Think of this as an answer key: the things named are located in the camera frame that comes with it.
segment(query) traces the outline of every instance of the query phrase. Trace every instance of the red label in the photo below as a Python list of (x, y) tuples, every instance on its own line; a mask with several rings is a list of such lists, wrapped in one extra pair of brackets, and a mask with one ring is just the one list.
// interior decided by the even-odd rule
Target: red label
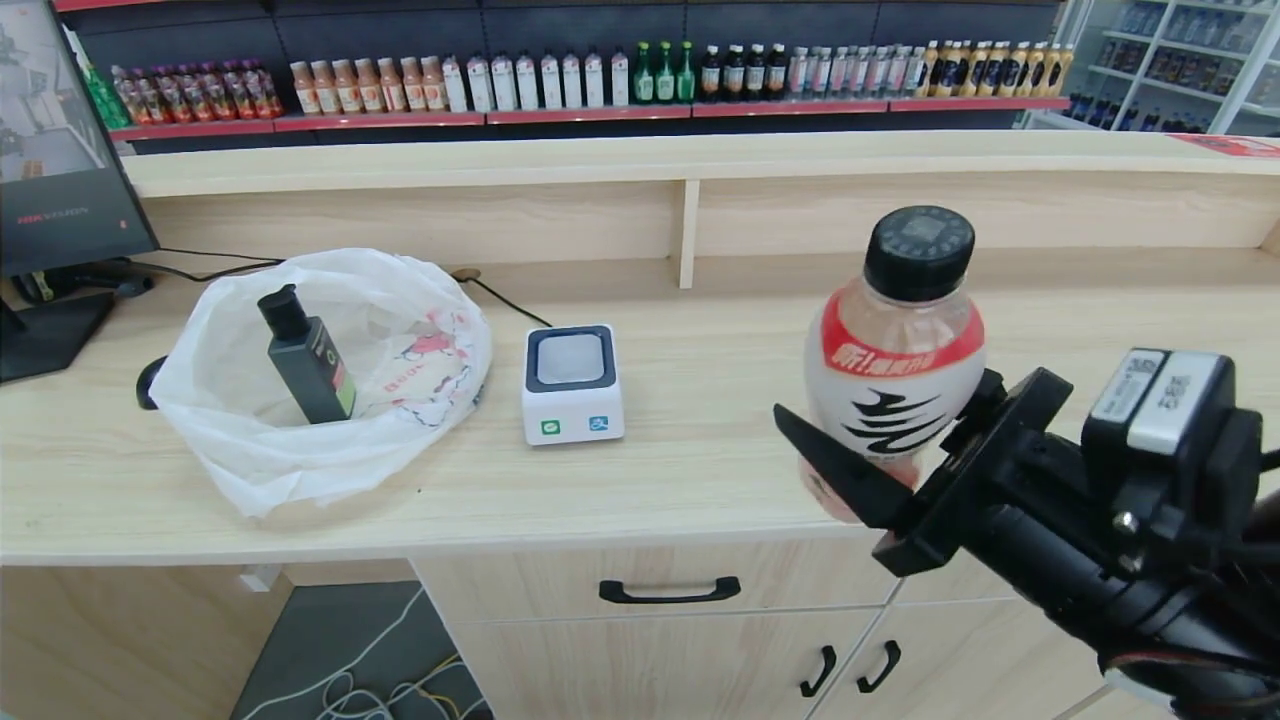
[(1183, 142), (1190, 142), (1192, 145), (1199, 145), (1215, 152), (1221, 152), (1222, 155), (1233, 155), (1235, 158), (1280, 158), (1280, 147), (1271, 145), (1270, 142), (1262, 142), (1261, 140), (1254, 140), (1252, 137), (1228, 137), (1222, 135), (1181, 135), (1171, 133), (1169, 137), (1176, 137)]
[(919, 375), (959, 363), (977, 352), (986, 341), (978, 307), (969, 304), (969, 324), (960, 337), (932, 352), (888, 352), (849, 334), (840, 322), (840, 295), (827, 300), (822, 311), (822, 355), (827, 366), (865, 378)]

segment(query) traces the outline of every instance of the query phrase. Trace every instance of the monitor stand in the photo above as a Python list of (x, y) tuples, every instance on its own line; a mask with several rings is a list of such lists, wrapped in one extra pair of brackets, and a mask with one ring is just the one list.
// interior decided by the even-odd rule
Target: monitor stand
[(69, 368), (114, 304), (113, 292), (17, 311), (0, 300), (0, 383)]

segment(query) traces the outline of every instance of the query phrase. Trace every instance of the white wire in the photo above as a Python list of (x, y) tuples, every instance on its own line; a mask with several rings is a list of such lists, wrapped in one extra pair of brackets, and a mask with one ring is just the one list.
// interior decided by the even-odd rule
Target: white wire
[[(422, 597), (424, 594), (425, 591), (422, 588), (419, 588), (417, 592), (413, 593), (413, 597), (411, 597), (408, 602), (404, 605), (404, 610), (401, 611), (399, 618), (397, 618), (396, 621), (392, 623), (390, 625), (387, 625), (387, 629), (379, 633), (378, 637), (374, 638), (374, 642), (365, 646), (365, 650), (360, 651), (360, 655), (357, 655), (355, 660), (343, 665), (333, 674), (325, 676), (324, 679), (319, 680), (311, 687), (303, 688), (294, 693), (271, 698), (259, 705), (257, 707), (251, 710), (248, 715), (241, 717), (241, 720), (252, 720), (253, 716), (261, 712), (264, 708), (300, 698), (320, 688), (324, 688), (324, 691), (321, 691), (320, 693), (320, 702), (324, 705), (324, 710), (320, 711), (320, 715), (316, 716), (316, 720), (394, 720), (390, 706), (408, 697), (411, 693), (417, 692), (420, 688), (425, 693), (424, 685), (440, 673), (444, 673), (445, 670), (452, 670), (453, 667), (465, 666), (461, 661), (451, 662), (448, 665), (444, 665), (443, 667), (433, 670), (429, 675), (426, 675), (425, 678), (422, 678), (416, 683), (401, 683), (396, 685), (396, 689), (392, 691), (390, 697), (385, 701), (366, 689), (356, 688), (356, 676), (351, 673), (351, 670), (356, 665), (358, 665), (360, 661), (364, 660), (365, 656), (367, 656), (374, 650), (374, 647), (376, 647), (378, 643), (383, 641), (383, 638), (389, 635), (392, 630), (398, 628), (399, 624), (403, 623), (406, 618), (408, 618), (408, 611), (413, 607), (413, 603), (417, 602), (417, 598)], [(329, 691), (330, 688), (333, 688), (334, 682), (339, 679), (346, 679), (349, 683), (349, 689), (347, 691), (346, 694), (330, 702)], [(347, 703), (357, 697), (366, 697), (371, 700), (374, 702), (374, 707), (358, 712), (343, 712), (343, 710), (347, 707)], [(467, 707), (465, 711), (462, 711), (462, 715), (460, 717), (452, 717), (449, 712), (444, 708), (444, 706), (439, 703), (439, 701), (436, 701), (433, 697), (426, 697), (426, 700), (431, 701), (431, 705), (434, 705), (435, 708), (440, 711), (440, 715), (444, 717), (444, 720), (463, 720), (463, 717), (471, 715), (471, 712), (475, 711), (475, 708), (480, 707), (484, 703), (484, 698), (480, 698), (476, 702), (471, 703), (471, 706)]]

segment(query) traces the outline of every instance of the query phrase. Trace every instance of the drawer handle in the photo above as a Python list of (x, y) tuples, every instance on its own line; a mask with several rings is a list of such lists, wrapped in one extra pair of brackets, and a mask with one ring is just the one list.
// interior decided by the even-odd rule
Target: drawer handle
[(881, 670), (879, 678), (872, 682), (867, 682), (865, 676), (858, 678), (858, 692), (864, 694), (876, 692), (876, 688), (881, 687), (881, 683), (884, 682), (884, 678), (888, 678), (893, 667), (897, 667), (897, 661), (902, 660), (902, 648), (897, 647), (895, 641), (884, 643), (884, 653), (888, 656), (888, 661), (884, 664), (884, 669)]
[(822, 689), (822, 684), (827, 682), (827, 676), (831, 671), (836, 669), (836, 648), (829, 644), (822, 646), (822, 674), (818, 675), (818, 682), (809, 684), (809, 680), (800, 683), (800, 697), (813, 697), (818, 694)]
[(716, 578), (716, 589), (707, 594), (684, 597), (636, 597), (628, 594), (622, 580), (600, 580), (600, 600), (614, 605), (678, 605), (682, 602), (719, 602), (742, 592), (742, 583), (733, 575)]

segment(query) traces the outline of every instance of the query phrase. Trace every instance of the hikvision logo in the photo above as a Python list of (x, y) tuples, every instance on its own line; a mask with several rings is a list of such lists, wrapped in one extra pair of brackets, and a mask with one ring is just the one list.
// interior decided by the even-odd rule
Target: hikvision logo
[(86, 213), (88, 213), (88, 208), (68, 208), (65, 210), (54, 210), (52, 213), (22, 215), (18, 218), (18, 224), (29, 225), (31, 223), (44, 223), (45, 220), (60, 220), (63, 218), (72, 218), (74, 215), (83, 215)]

